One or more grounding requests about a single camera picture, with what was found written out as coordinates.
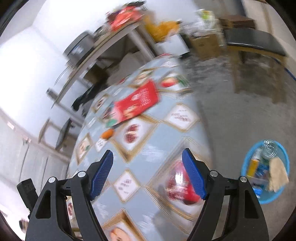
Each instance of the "tile pattern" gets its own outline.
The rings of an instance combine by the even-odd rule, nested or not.
[[[106,109],[149,78],[159,90],[159,103],[121,123],[114,136],[102,143],[100,136],[107,130],[103,122]],[[183,241],[203,202],[170,200],[166,186],[172,168],[187,147],[197,159],[212,167],[208,139],[186,75],[178,59],[161,56],[98,94],[78,137],[68,174],[86,170],[106,150],[111,150],[114,163],[107,183],[92,202],[107,237]]]

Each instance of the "black chair seat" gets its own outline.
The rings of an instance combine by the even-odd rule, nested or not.
[[[63,142],[65,140],[65,138],[67,137],[67,134],[69,133],[70,127],[72,124],[72,120],[68,119],[66,121],[66,123],[64,124],[63,128],[61,129],[60,133],[59,133],[59,137],[57,139],[57,144],[56,144],[56,150],[58,150],[59,148],[62,147]]]
[[[225,35],[229,46],[249,47],[286,56],[283,47],[270,33],[251,28],[232,28],[225,30]]]

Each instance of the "small orange item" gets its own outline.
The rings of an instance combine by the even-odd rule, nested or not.
[[[108,140],[111,136],[114,135],[114,132],[115,132],[115,131],[114,131],[113,129],[106,130],[106,131],[101,135],[101,138]]]

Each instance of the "silver screw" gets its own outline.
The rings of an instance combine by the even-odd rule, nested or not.
[[[55,177],[50,177],[49,179],[48,179],[48,182],[50,182],[50,183],[53,183],[55,181]]]
[[[246,177],[242,176],[242,177],[240,178],[240,180],[241,180],[243,183],[246,183],[248,179],[247,179]]]
[[[210,175],[212,177],[216,177],[216,176],[218,176],[218,172],[216,172],[216,171],[210,171]]]
[[[86,174],[86,173],[85,173],[84,171],[82,171],[82,172],[78,172],[78,176],[79,176],[79,177],[84,177],[85,174]]]

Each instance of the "orange object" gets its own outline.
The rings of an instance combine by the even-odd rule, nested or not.
[[[101,135],[101,138],[108,140],[111,136],[114,135],[114,132],[115,131],[113,129],[109,129]]]
[[[125,7],[119,14],[116,15],[115,20],[111,23],[112,31],[116,31],[124,26],[127,22],[136,22],[142,15],[139,11],[135,10],[135,7]]]
[[[148,33],[152,36],[155,42],[165,41],[165,38],[170,34],[174,35],[179,32],[179,25],[175,21],[161,22],[156,25],[152,22],[150,16],[145,15],[144,23]]]

